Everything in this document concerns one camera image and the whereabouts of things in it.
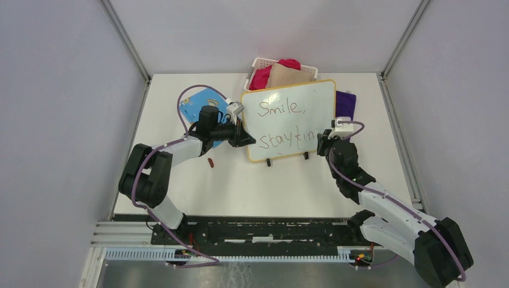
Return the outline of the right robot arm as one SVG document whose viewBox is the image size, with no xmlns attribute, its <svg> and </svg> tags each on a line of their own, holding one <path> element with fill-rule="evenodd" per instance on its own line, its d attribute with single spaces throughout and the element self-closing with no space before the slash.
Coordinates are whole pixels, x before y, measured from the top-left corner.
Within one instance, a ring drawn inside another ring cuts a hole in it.
<svg viewBox="0 0 509 288">
<path fill-rule="evenodd" d="M 382 245 L 413 265 L 431 287 L 466 281 L 474 260 L 456 221 L 403 203 L 361 168 L 357 147 L 339 132 L 319 133 L 317 154 L 325 157 L 342 195 L 362 207 L 348 221 L 351 243 Z"/>
</svg>

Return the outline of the yellow framed whiteboard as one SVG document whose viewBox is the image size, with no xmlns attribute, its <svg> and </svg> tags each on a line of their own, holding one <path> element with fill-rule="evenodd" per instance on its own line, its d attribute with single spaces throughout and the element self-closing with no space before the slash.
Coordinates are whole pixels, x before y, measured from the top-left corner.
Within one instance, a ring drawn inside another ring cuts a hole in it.
<svg viewBox="0 0 509 288">
<path fill-rule="evenodd" d="M 247 147 L 252 162 L 314 152 L 318 133 L 336 116 L 332 79 L 245 92 L 243 126 L 255 139 Z"/>
</svg>

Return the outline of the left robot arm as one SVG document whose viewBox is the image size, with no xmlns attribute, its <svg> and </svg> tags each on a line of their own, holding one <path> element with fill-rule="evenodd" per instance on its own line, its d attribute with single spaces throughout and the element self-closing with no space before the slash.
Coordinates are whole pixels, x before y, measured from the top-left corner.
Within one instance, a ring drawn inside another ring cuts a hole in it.
<svg viewBox="0 0 509 288">
<path fill-rule="evenodd" d="M 239 118 L 243 109 L 240 102 L 234 101 L 227 106 L 226 114 L 221 115 L 218 107 L 203 106 L 198 120 L 181 138 L 156 147 L 142 143 L 133 147 L 118 191 L 165 225 L 165 235 L 173 244 L 187 240 L 188 227 L 181 224 L 185 214 L 167 196 L 172 168 L 205 155 L 215 142 L 227 141 L 234 148 L 254 144 L 255 139 L 245 131 Z"/>
</svg>

